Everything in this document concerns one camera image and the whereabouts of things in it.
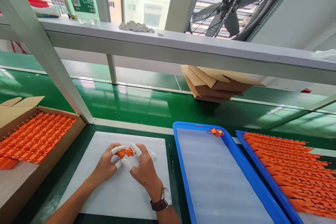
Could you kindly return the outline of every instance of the green workbench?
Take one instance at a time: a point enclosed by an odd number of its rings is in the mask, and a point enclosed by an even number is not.
[[[240,101],[221,104],[197,101],[191,95],[150,90],[139,87],[112,85],[91,80],[73,79],[73,82],[93,117],[129,123],[172,128],[175,121],[218,125],[234,136],[235,130],[258,132],[266,135],[307,141],[313,148],[336,150],[336,115],[321,112],[308,113],[294,108],[278,107]],[[41,106],[73,112],[65,98],[47,75],[0,69],[0,102],[14,97],[45,96]],[[296,113],[302,116],[280,127],[269,125]],[[78,163],[95,131],[136,134],[164,138],[175,148],[172,135],[87,125],[68,151],[42,183],[15,223],[43,223],[56,209]],[[174,206],[183,223],[189,223],[178,157],[174,149],[174,173],[169,167]],[[336,165],[336,158],[323,157]],[[140,220],[80,214],[78,223],[113,222],[141,223]]]

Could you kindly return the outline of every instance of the blue tray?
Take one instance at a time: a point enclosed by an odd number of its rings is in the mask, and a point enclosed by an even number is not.
[[[281,203],[283,209],[289,216],[290,220],[294,224],[303,224],[303,221],[301,220],[298,213],[293,208],[292,204],[288,201],[287,197],[284,195],[284,193],[281,191],[280,187],[277,185],[277,183],[274,181],[270,173],[267,171],[265,166],[262,164],[260,159],[257,157],[257,155],[254,153],[254,151],[251,149],[250,145],[245,141],[243,134],[247,132],[245,131],[236,131],[236,136],[243,145],[244,149],[248,153],[248,155],[251,157],[252,161],[255,163],[256,167],[259,169],[260,173],[268,183],[268,185],[271,187],[272,191],[276,195],[277,199]]]
[[[255,170],[252,168],[251,164],[248,162],[244,154],[241,152],[235,141],[232,139],[230,134],[223,128],[213,125],[205,125],[205,124],[195,124],[195,123],[187,123],[187,122],[175,122],[173,124],[173,130],[175,135],[175,142],[177,147],[178,158],[180,161],[183,184],[185,189],[185,194],[187,197],[187,203],[189,208],[189,214],[192,224],[196,224],[196,216],[194,212],[193,203],[191,200],[190,190],[187,181],[187,175],[182,159],[182,153],[180,149],[180,144],[177,136],[177,128],[181,129],[189,129],[189,130],[199,130],[199,131],[210,131],[212,128],[221,129],[225,134],[221,136],[221,139],[229,149],[231,155],[234,157],[235,161],[237,162],[238,166],[241,168],[242,172],[244,173],[245,177],[247,178],[248,182],[254,189],[256,195],[260,199],[261,203],[265,207],[267,213],[272,218],[275,224],[289,224],[290,221],[279,207],[271,193],[268,191],[264,183],[261,181],[259,176],[256,174]]]

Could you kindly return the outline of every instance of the open cardboard box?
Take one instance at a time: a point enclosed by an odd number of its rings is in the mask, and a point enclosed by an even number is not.
[[[2,224],[11,223],[14,220],[85,126],[78,114],[36,107],[43,98],[44,96],[28,97],[20,101],[21,97],[17,97],[0,104],[0,141],[41,111],[66,115],[77,120],[41,164],[19,161],[11,170],[0,170],[0,222]]]
[[[242,96],[242,92],[233,92],[225,90],[216,90],[211,89],[208,85],[205,84],[193,71],[191,71],[188,65],[182,65],[182,74],[186,79],[186,82],[190,90],[199,97],[202,96],[213,96],[230,99],[233,96]]]
[[[240,72],[191,65],[188,67],[211,89],[245,92],[251,86],[265,87],[261,82]]]

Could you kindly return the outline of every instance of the cardboard flap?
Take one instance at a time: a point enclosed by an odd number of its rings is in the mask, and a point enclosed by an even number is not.
[[[209,75],[210,77],[221,81],[221,82],[226,82],[229,83],[230,80],[228,78],[226,78],[225,76],[223,76],[222,72],[223,70],[218,70],[218,69],[214,69],[214,68],[204,68],[204,67],[197,67],[198,69],[202,70],[203,72],[205,72],[207,75]]]
[[[206,86],[205,82],[202,81],[193,71],[191,71],[188,65],[182,65],[182,73],[187,75],[189,80],[194,86]]]
[[[36,107],[43,98],[44,96],[27,97],[12,107]]]
[[[228,71],[228,70],[220,70],[220,69],[213,69],[213,68],[204,68],[199,66],[199,69],[201,69],[203,72],[205,72],[207,75],[211,76],[212,78],[216,79],[216,80],[220,80],[222,82],[230,82],[230,80],[228,80],[227,78],[230,78],[234,81],[240,82],[240,83],[244,83],[244,84],[248,84],[248,85],[253,85],[253,86],[263,86],[265,87],[264,84],[262,84],[261,82],[251,79],[249,77],[247,77],[245,74],[240,73],[240,72],[233,72],[233,71]],[[226,80],[228,81],[224,81],[221,80],[221,77],[223,76]]]
[[[3,103],[0,104],[0,106],[12,107],[14,104],[21,101],[21,99],[22,99],[21,97],[16,97],[16,98],[4,101]]]

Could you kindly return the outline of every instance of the cable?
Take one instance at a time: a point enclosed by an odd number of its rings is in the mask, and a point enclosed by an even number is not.
[[[219,21],[217,24],[214,24],[214,25],[213,25],[213,26],[211,26],[210,28],[206,29],[204,32],[206,32],[206,31],[210,30],[212,27],[214,27],[214,26],[218,25],[220,22],[222,22],[222,20],[221,20],[221,21]]]
[[[210,15],[209,15],[206,19],[204,19],[204,20],[202,21],[202,23],[200,23],[200,24],[195,28],[195,30],[193,30],[193,32],[196,31],[196,29],[197,29],[201,24],[203,24],[203,22],[204,22],[205,20],[207,20],[207,19],[212,15],[212,13],[214,13],[214,12],[215,12],[215,11],[222,5],[222,4],[223,4],[223,2],[222,2],[220,5],[218,5],[217,8],[214,9],[213,12],[211,12]]]

